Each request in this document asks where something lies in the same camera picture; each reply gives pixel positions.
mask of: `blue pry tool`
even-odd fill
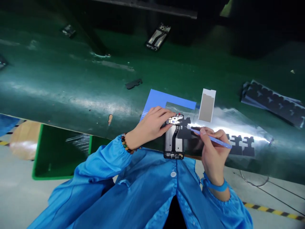
[[[189,128],[189,127],[186,127],[186,128],[188,128],[188,129],[190,129],[191,131],[194,131],[195,133],[197,133],[197,134],[200,135],[200,131],[199,131],[199,130],[195,130],[195,129],[192,129],[192,128]],[[228,149],[231,149],[231,148],[232,148],[232,146],[231,146],[230,144],[228,144],[228,143],[225,143],[225,142],[223,142],[223,141],[221,141],[221,140],[219,140],[219,139],[217,139],[217,138],[211,137],[211,136],[209,136],[209,137],[210,137],[211,141],[216,142],[217,144],[220,144],[220,145],[222,145],[223,147],[226,147],[226,148],[228,148]]]

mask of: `blue wristband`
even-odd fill
[[[204,177],[202,178],[201,182],[202,184],[204,183],[204,185],[206,187],[212,188],[216,191],[225,191],[228,187],[228,183],[226,182],[226,180],[224,180],[224,183],[222,186],[216,186],[214,184],[211,183],[211,181],[209,180],[209,178],[207,177],[206,172],[203,173]]]

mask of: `green bin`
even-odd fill
[[[88,157],[67,139],[77,136],[78,132],[48,125],[41,125],[34,161],[32,177],[34,180],[70,179],[76,166]]]
[[[89,154],[95,153],[101,145],[108,145],[112,140],[97,136],[90,136]]]

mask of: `gray floor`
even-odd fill
[[[196,171],[202,177],[203,166],[196,163]],[[0,228],[26,228],[47,206],[52,190],[65,180],[34,181],[31,177],[33,162],[17,159],[7,146],[0,146]],[[264,176],[243,172],[246,179],[255,184],[263,183]],[[225,179],[244,202],[266,206],[300,215],[290,207],[247,184],[239,171],[225,168]],[[305,198],[305,186],[271,178],[270,181]],[[271,183],[262,187],[280,200],[305,214],[305,201]],[[305,228],[305,223],[283,216],[249,209],[255,228]]]

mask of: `yellow and black tape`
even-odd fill
[[[9,142],[5,142],[5,141],[0,141],[0,145],[9,146],[9,145],[10,145],[10,143],[9,143]]]
[[[259,205],[250,204],[250,203],[246,203],[246,202],[243,202],[243,204],[247,208],[253,208],[253,209],[256,209],[256,210],[259,210],[259,211],[262,211],[262,212],[269,212],[269,213],[272,213],[272,214],[275,214],[275,215],[280,215],[280,216],[288,217],[288,218],[291,218],[291,219],[296,219],[296,220],[299,220],[299,221],[302,221],[302,222],[305,223],[305,217],[304,216],[298,216],[298,215],[290,214],[290,213],[287,213],[287,212],[282,212],[282,211],[279,211],[279,210],[275,210],[273,208],[267,208],[267,207],[264,207],[264,206],[259,206]]]

